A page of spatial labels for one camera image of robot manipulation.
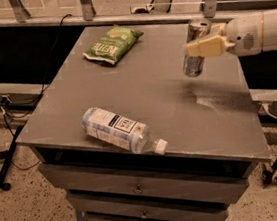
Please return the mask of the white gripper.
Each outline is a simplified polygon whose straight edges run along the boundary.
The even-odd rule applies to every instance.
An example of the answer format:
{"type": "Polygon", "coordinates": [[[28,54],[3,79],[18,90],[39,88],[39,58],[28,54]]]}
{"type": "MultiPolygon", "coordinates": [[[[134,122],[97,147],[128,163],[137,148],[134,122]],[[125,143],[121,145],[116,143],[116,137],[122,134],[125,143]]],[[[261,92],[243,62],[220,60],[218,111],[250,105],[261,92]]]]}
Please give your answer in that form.
{"type": "Polygon", "coordinates": [[[212,35],[186,44],[186,54],[189,57],[217,57],[228,51],[239,57],[257,55],[263,47],[263,24],[262,14],[235,18],[228,24],[215,23],[210,29],[212,35]]]}

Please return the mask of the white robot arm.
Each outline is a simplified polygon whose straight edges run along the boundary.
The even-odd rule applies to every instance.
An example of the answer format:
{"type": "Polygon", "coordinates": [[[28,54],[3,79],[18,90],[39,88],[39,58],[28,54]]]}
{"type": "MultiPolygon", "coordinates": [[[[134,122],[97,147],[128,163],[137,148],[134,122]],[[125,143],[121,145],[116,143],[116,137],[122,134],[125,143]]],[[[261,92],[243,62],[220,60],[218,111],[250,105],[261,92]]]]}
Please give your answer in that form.
{"type": "Polygon", "coordinates": [[[242,57],[277,51],[277,9],[216,23],[208,35],[185,46],[189,57],[217,57],[225,52],[242,57]]]}

